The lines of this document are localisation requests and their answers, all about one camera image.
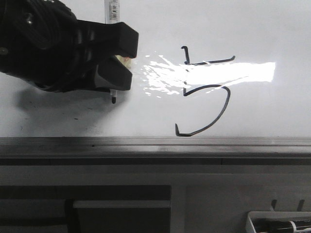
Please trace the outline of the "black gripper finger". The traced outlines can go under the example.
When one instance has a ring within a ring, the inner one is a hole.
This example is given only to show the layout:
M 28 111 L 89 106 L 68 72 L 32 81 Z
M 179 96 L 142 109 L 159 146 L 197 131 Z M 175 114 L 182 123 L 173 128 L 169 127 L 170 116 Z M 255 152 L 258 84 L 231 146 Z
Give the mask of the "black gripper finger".
M 124 22 L 102 24 L 78 20 L 78 26 L 82 33 L 80 45 L 90 49 L 95 56 L 108 57 L 120 55 L 136 58 L 138 52 L 138 32 Z
M 128 91 L 131 89 L 132 73 L 117 58 L 101 61 L 95 71 L 95 90 L 109 92 L 110 89 Z

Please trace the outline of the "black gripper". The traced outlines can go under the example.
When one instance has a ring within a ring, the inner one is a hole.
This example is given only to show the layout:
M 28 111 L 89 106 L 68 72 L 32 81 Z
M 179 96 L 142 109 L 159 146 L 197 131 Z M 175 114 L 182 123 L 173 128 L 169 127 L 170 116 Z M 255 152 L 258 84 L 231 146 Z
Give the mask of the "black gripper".
M 58 0 L 3 0 L 0 70 L 47 92 L 95 90 L 96 32 Z

